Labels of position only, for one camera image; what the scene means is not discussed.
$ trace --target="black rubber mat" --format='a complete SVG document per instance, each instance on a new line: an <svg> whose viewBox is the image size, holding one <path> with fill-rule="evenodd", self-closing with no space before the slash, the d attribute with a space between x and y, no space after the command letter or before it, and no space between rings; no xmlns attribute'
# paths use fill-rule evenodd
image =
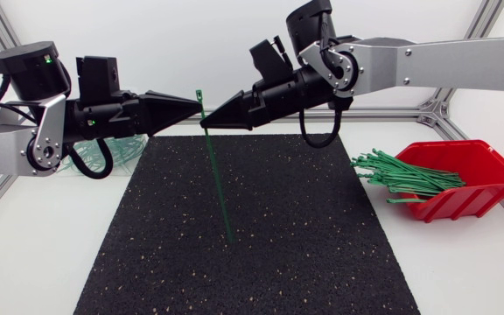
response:
<svg viewBox="0 0 504 315"><path fill-rule="evenodd" d="M76 313L418 313L341 141L212 140L235 241L206 139L152 138Z"/></svg>

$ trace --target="red plastic bin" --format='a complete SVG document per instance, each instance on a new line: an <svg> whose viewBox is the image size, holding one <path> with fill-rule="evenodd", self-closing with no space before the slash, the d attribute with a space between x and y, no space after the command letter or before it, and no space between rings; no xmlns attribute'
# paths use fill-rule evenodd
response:
<svg viewBox="0 0 504 315"><path fill-rule="evenodd" d="M504 199L504 158L481 140L413 143L396 157L412 165L457 172L466 182L466 186L443 191L424 203L408 203L418 220L480 218ZM421 199L410 193L400 195Z"/></svg>

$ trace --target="green zip tie standing upright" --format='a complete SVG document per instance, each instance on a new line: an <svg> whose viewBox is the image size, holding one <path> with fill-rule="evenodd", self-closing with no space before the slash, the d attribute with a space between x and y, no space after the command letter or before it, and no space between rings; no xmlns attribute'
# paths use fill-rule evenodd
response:
<svg viewBox="0 0 504 315"><path fill-rule="evenodd" d="M206 118L206 112L203 109L203 93L201 90L196 90L196 96L198 97L198 102L201 105L201 118ZM220 208L223 212L223 220L225 221L225 228L227 229L228 242L232 243L235 241L233 237L233 231L231 230L231 225L228 221L227 207L225 206L225 197L223 196L223 187L221 186L221 177L219 176L219 169L217 168L217 160L215 159L214 147L211 144L211 138L209 137L209 132L207 128L206 131L206 141L207 149L209 150L209 158L211 159L211 166L213 167L213 175L215 176L215 184L217 185L217 193L219 194Z"/></svg>

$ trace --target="green cable tie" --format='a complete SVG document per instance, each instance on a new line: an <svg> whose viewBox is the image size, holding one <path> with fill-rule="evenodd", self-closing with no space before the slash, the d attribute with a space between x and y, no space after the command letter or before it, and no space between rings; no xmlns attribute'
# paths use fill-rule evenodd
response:
<svg viewBox="0 0 504 315"><path fill-rule="evenodd" d="M201 119L206 118L206 112L203 109L203 94L200 89L196 90L196 96L198 97L198 102L201 105ZM232 243L235 241L233 237L233 231L231 230L231 225L228 219L227 207L225 206L225 197L223 196L223 188L221 186L221 177L219 176L219 169L217 168L217 160L215 159L214 147L211 143L211 138L209 137L209 132L207 128L206 131L206 141L207 149L209 150L209 157L211 159L211 166L213 167L213 175L215 176L215 184L217 185L217 193L219 194L220 208L223 212L223 220L225 221L225 228L227 229L228 242Z"/></svg>
<svg viewBox="0 0 504 315"><path fill-rule="evenodd" d="M427 202L427 200L412 199L412 198L407 198L407 199L386 199L386 202L388 202L388 203L410 203L410 202L424 203L424 202Z"/></svg>

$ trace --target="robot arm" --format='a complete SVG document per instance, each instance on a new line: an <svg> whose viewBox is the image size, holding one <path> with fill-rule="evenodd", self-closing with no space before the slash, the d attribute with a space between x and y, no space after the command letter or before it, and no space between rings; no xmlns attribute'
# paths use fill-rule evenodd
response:
<svg viewBox="0 0 504 315"><path fill-rule="evenodd" d="M9 84L21 99L0 104L0 174L48 176L70 155L85 175L103 179L113 162L104 138L152 136L201 110L196 101L120 90L115 58L78 58L77 72L80 98L68 100L71 81L53 42L0 52L0 101ZM22 124L19 115L31 124ZM89 170L73 149L93 139L106 161L100 172Z"/></svg>
<svg viewBox="0 0 504 315"><path fill-rule="evenodd" d="M313 0L287 17L287 27L301 67L292 69L279 38L281 53L266 40L250 52L262 80L240 92L201 121L203 128L248 129L328 103L341 111L354 95L392 87L475 88L504 90L504 38L414 44L395 38L336 37L329 0Z"/></svg>

